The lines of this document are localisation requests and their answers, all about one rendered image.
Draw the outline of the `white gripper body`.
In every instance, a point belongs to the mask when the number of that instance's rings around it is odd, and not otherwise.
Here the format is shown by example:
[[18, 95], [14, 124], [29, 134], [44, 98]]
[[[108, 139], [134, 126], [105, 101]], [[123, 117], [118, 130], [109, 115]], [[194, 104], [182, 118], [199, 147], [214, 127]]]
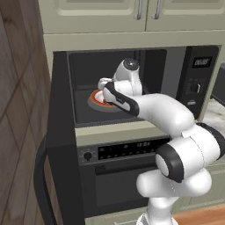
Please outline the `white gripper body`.
[[98, 89], [103, 90], [105, 85], [111, 81], [112, 81], [111, 78], [107, 78], [107, 77], [100, 78], [98, 81]]

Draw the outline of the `black microwave door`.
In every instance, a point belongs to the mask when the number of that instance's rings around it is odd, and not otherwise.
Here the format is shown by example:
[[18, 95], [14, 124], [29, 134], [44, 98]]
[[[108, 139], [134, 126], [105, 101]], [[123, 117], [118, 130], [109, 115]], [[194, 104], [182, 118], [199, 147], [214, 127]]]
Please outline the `black microwave door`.
[[85, 225], [66, 52], [54, 52], [47, 154], [63, 225]]

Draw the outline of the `black microwave oven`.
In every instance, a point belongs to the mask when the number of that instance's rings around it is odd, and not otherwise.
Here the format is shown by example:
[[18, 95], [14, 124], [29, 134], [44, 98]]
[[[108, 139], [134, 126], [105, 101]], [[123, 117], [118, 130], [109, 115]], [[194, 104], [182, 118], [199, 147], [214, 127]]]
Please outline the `black microwave oven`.
[[71, 82], [76, 127], [137, 120], [113, 105], [100, 106], [91, 101], [98, 80], [113, 76], [127, 58], [138, 61], [145, 94], [175, 98], [198, 118], [219, 52], [218, 46], [61, 51], [54, 53], [53, 73]]

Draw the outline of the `orange rimmed plate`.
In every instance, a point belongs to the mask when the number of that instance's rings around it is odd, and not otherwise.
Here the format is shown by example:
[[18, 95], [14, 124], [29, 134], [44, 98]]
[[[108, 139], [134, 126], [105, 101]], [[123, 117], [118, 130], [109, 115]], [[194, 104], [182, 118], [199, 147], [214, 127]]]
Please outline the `orange rimmed plate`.
[[104, 101], [103, 92], [95, 90], [88, 99], [88, 104], [94, 109], [100, 110], [117, 110], [115, 105], [110, 105]]

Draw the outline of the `pale green appliance housing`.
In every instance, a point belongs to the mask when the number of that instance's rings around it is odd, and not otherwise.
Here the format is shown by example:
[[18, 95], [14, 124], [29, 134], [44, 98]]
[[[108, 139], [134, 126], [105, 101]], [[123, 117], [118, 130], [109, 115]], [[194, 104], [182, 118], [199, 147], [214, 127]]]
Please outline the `pale green appliance housing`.
[[[91, 33], [91, 34], [54, 34], [45, 37], [47, 58], [51, 70], [53, 69], [54, 52], [61, 51], [96, 51], [132, 48], [156, 48], [156, 47], [197, 47], [218, 46], [220, 52], [214, 66], [214, 72], [207, 89], [200, 116], [195, 118], [197, 123], [204, 123], [207, 102], [214, 88], [215, 79], [225, 59], [225, 32], [160, 32], [160, 33]], [[110, 142], [130, 142], [140, 139], [158, 139], [165, 136], [171, 137], [157, 128], [149, 121], [135, 117], [133, 122], [123, 122], [108, 125], [90, 127], [76, 127], [76, 152], [79, 147], [99, 145]], [[147, 207], [139, 207], [111, 214], [102, 214], [85, 218], [85, 225], [119, 225], [122, 221], [138, 220], [136, 210], [141, 209], [145, 213]], [[62, 215], [55, 217], [57, 225], [63, 225]]]

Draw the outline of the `pale green cupboard door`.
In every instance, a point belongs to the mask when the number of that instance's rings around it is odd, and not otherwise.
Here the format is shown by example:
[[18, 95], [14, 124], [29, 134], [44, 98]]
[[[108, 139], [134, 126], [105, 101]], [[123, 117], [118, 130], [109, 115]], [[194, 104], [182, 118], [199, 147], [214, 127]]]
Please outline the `pale green cupboard door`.
[[44, 34], [126, 33], [145, 30], [148, 0], [38, 0]]
[[162, 0], [159, 19], [154, 20], [157, 0], [149, 0], [147, 30], [225, 30], [225, 0]]

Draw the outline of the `black built-in oven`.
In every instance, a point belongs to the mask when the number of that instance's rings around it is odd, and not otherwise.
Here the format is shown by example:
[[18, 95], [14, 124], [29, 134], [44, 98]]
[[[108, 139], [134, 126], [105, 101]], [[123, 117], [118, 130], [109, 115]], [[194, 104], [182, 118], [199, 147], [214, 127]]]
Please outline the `black built-in oven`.
[[136, 179], [156, 169], [156, 150], [170, 140], [165, 136], [79, 147], [84, 216], [145, 207], [148, 200], [138, 193]]

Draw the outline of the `black oven door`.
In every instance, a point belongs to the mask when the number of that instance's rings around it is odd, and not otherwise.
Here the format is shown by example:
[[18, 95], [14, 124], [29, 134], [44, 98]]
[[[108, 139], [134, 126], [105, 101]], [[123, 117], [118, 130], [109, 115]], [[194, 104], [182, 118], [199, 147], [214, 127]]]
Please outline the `black oven door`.
[[136, 188], [137, 177], [156, 166], [147, 164], [124, 169], [107, 169], [104, 164], [80, 167], [84, 217], [111, 214], [147, 206], [148, 199]]

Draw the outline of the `dark countertop appliance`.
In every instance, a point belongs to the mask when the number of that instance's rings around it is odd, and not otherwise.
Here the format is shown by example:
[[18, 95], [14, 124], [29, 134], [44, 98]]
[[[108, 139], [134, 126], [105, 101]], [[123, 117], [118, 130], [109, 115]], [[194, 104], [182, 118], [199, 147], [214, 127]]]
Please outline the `dark countertop appliance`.
[[225, 61], [221, 63], [211, 98], [214, 98], [217, 102], [225, 107]]

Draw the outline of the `pale green base cupboard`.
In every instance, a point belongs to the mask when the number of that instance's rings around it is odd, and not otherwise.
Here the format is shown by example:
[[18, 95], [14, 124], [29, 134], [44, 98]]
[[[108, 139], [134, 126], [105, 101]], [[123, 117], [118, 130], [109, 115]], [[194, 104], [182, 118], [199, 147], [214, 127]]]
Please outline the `pale green base cupboard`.
[[199, 197], [184, 198], [179, 212], [225, 203], [225, 162], [214, 163], [207, 170], [213, 181], [210, 191]]

